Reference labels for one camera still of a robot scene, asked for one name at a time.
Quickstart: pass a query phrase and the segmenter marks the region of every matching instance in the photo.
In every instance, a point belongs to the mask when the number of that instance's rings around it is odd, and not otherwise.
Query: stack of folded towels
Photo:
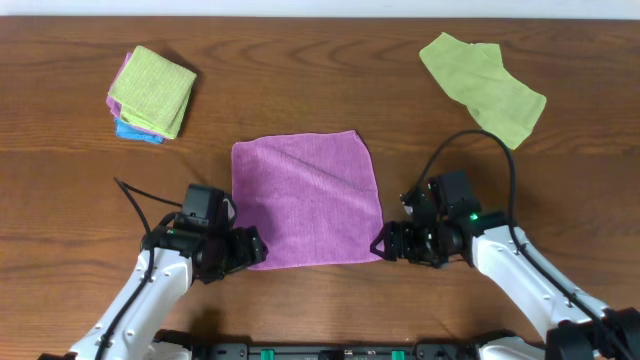
[[[116,136],[155,144],[175,139],[195,78],[193,72],[136,47],[124,59],[107,96]]]

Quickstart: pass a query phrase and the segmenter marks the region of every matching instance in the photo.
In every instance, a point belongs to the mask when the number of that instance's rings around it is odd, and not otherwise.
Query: pink microfiber cloth
[[[268,136],[231,151],[237,227],[256,226],[269,248],[252,269],[379,260],[382,229],[369,152],[355,131]]]
[[[131,58],[131,55],[133,55],[133,54],[132,53],[127,53],[127,56],[125,56],[124,62],[120,66],[120,70],[118,70],[118,73],[116,74],[115,79],[113,79],[113,83],[115,83],[116,79],[118,78],[118,76],[120,76],[120,73],[124,69],[125,65],[127,65],[127,63],[129,62],[129,59]],[[112,98],[109,95],[107,95],[107,106],[109,107],[109,109],[111,109],[111,114],[113,116],[115,116],[117,118],[120,117],[120,111],[122,111],[122,105],[120,105],[119,102],[117,102],[114,98]]]

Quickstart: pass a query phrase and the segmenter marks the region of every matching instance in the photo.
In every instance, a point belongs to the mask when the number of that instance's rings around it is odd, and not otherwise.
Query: blue cloth
[[[116,136],[119,138],[142,140],[153,144],[162,144],[162,140],[164,140],[162,136],[148,134],[144,131],[135,129],[131,125],[120,120],[120,118],[114,117],[113,121],[116,122]]]

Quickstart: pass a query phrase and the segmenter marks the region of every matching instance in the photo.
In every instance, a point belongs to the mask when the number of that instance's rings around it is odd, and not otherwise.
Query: green connector
[[[391,360],[404,360],[404,351],[394,350],[391,352]]]
[[[275,357],[276,353],[273,350],[262,350],[262,352],[260,352],[260,360],[274,360]]]

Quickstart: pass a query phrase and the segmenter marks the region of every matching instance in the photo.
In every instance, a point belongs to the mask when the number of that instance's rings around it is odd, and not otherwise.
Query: cable
[[[142,221],[142,225],[144,226],[144,230],[145,230],[145,232],[147,234],[147,237],[151,236],[151,228],[149,227],[149,223],[147,222],[147,218],[142,213],[142,209],[140,209],[140,206],[138,205],[136,200],[133,198],[133,196],[131,196],[131,193],[129,193],[129,190],[131,190],[131,191],[133,191],[135,193],[138,193],[140,195],[146,196],[146,197],[148,197],[150,199],[163,202],[165,204],[182,207],[181,204],[174,203],[173,201],[165,200],[165,199],[159,198],[157,196],[148,194],[148,193],[146,193],[144,191],[138,190],[138,189],[134,188],[133,186],[128,185],[124,181],[121,181],[118,178],[113,178],[113,179],[116,181],[116,183],[118,184],[118,186],[120,187],[122,192],[124,192],[124,194],[127,196],[127,199],[129,199],[129,202],[131,203],[131,205],[133,205],[133,208],[136,210],[136,213],[138,214],[138,217],[140,217],[140,221]],[[175,215],[176,215],[175,212],[167,214],[160,221],[160,223],[164,224],[164,225],[168,224],[175,217]],[[111,324],[109,324],[109,327],[107,327],[107,330],[105,330],[104,334],[101,336],[100,345],[98,345],[98,350],[96,351],[95,360],[101,360],[102,359],[102,355],[103,355],[105,349],[107,348],[107,346],[109,346],[109,341],[111,340],[111,337],[113,336],[113,334],[114,334],[114,332],[116,330],[116,327],[118,326],[118,323],[120,322],[120,320],[122,319],[124,314],[127,312],[129,307],[131,306],[131,304],[133,304],[133,302],[136,300],[136,298],[138,297],[138,295],[140,294],[140,292],[142,291],[144,286],[151,279],[151,274],[153,272],[153,267],[154,267],[154,260],[155,260],[155,244],[153,246],[151,246],[151,248],[149,249],[149,266],[147,266],[147,270],[144,272],[144,275],[143,275],[143,277],[142,277],[142,279],[140,281],[140,284],[136,287],[136,289],[133,291],[133,293],[131,294],[129,299],[124,303],[124,305],[122,305],[122,308],[120,308],[120,311],[118,311],[116,316],[111,321]]]
[[[544,276],[553,286],[555,286],[562,293],[563,296],[569,299],[569,301],[573,305],[575,305],[578,309],[584,312],[593,321],[595,326],[598,327],[605,334],[606,338],[609,341],[611,341],[613,346],[616,349],[618,349],[622,355],[624,355],[629,360],[636,360],[636,358],[632,356],[631,352],[626,348],[624,344],[620,342],[620,340],[616,337],[616,335],[611,330],[609,330],[609,328],[606,325],[604,325],[602,320],[593,311],[591,311],[591,309],[589,309],[584,303],[582,303],[582,301],[580,301],[580,299],[576,296],[575,293],[565,289],[562,286],[562,284],[560,284],[556,279],[553,278],[553,276],[551,276],[551,274],[549,274],[544,268],[542,268],[542,266],[540,266],[540,264],[538,264],[536,260],[533,257],[531,257],[531,255],[527,251],[526,249],[527,244],[521,244],[520,241],[518,240],[518,237],[516,236],[515,228],[513,225],[513,212],[514,212],[515,194],[516,194],[516,169],[513,162],[513,158],[511,157],[511,151],[509,150],[509,148],[507,148],[504,142],[500,140],[500,138],[498,138],[497,136],[493,135],[490,132],[487,132],[484,130],[476,130],[476,129],[464,130],[456,134],[453,134],[436,149],[433,155],[431,155],[431,158],[427,162],[427,165],[422,171],[422,174],[420,174],[420,178],[418,179],[418,182],[416,183],[413,189],[417,189],[424,182],[424,178],[427,175],[429,168],[431,168],[431,165],[433,165],[433,162],[435,161],[436,157],[438,157],[438,155],[442,152],[442,150],[456,138],[462,135],[467,135],[467,134],[484,135],[493,139],[500,146],[500,148],[504,152],[504,155],[507,158],[507,163],[509,166],[509,199],[507,204],[507,225],[509,227],[509,234],[511,235],[511,239],[513,240],[513,244],[515,245],[517,250],[516,255],[519,255],[521,253],[525,257],[525,259],[527,259],[527,261],[529,261],[529,263],[531,263],[531,265],[538,272],[540,272],[540,274],[542,274],[542,276]]]
[[[142,196],[146,196],[146,197],[148,197],[149,199],[153,199],[153,200],[155,200],[155,201],[159,201],[159,202],[161,202],[161,203],[165,203],[165,204],[168,204],[168,205],[173,205],[173,206],[177,206],[177,207],[182,207],[182,204],[180,204],[180,203],[178,203],[178,202],[171,201],[171,200],[167,200],[167,199],[163,199],[163,198],[161,198],[161,197],[157,197],[157,196],[155,196],[155,195],[151,195],[151,194],[146,193],[146,192],[144,192],[144,191],[142,191],[142,190],[139,190],[139,189],[134,188],[133,186],[131,186],[131,185],[129,185],[129,184],[127,184],[127,183],[125,183],[124,181],[121,181],[121,180],[116,179],[116,182],[118,183],[118,185],[120,185],[120,187],[124,186],[124,187],[126,187],[127,189],[129,189],[129,190],[133,191],[134,193],[136,193],[136,194],[140,194],[140,195],[142,195]]]

